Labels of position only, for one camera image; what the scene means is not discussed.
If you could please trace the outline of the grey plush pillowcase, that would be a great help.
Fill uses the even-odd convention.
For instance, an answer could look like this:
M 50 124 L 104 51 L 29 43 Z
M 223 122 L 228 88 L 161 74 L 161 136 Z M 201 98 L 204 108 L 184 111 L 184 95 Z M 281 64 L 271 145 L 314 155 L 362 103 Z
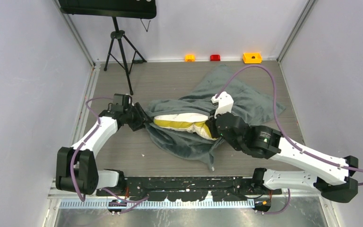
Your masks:
M 209 117 L 214 110 L 211 98 L 226 84 L 234 72 L 226 65 L 219 65 L 208 72 L 201 82 L 186 96 L 178 99 L 156 99 L 151 101 L 145 112 L 150 118 L 160 115 L 194 113 Z M 249 125 L 262 125 L 274 119 L 273 111 L 281 114 L 285 106 L 273 104 L 273 97 L 265 95 L 234 78 L 225 91 L 231 95 L 234 104 L 232 114 L 241 117 Z M 175 131 L 146 125 L 151 140 L 161 149 L 183 159 L 199 160 L 208 165 L 214 164 L 214 149 L 224 139 L 208 140 L 196 133 Z

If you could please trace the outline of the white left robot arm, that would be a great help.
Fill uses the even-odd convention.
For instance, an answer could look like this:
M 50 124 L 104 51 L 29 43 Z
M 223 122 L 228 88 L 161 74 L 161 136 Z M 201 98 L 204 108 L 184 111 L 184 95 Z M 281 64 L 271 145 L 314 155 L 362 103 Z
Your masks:
M 61 147 L 57 153 L 55 186 L 58 190 L 74 192 L 81 200 L 97 190 L 106 190 L 115 196 L 122 195 L 127 187 L 121 170 L 98 170 L 96 157 L 107 140 L 127 125 L 138 131 L 152 120 L 139 103 L 127 94 L 114 94 L 107 108 L 96 118 L 92 128 L 70 147 Z

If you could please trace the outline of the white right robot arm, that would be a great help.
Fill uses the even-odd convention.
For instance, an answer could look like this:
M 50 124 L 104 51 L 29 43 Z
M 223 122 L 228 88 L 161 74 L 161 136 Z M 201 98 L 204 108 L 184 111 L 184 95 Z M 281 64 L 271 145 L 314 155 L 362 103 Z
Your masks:
M 250 126 L 231 113 L 210 116 L 206 125 L 212 136 L 224 139 L 233 149 L 253 158 L 290 164 L 298 171 L 278 171 L 264 167 L 254 170 L 251 189 L 257 194 L 271 190 L 295 189 L 318 192 L 330 201 L 348 203 L 357 194 L 359 183 L 353 179 L 358 159 L 322 155 L 316 159 L 297 149 L 296 141 L 288 141 L 282 132 L 265 125 Z

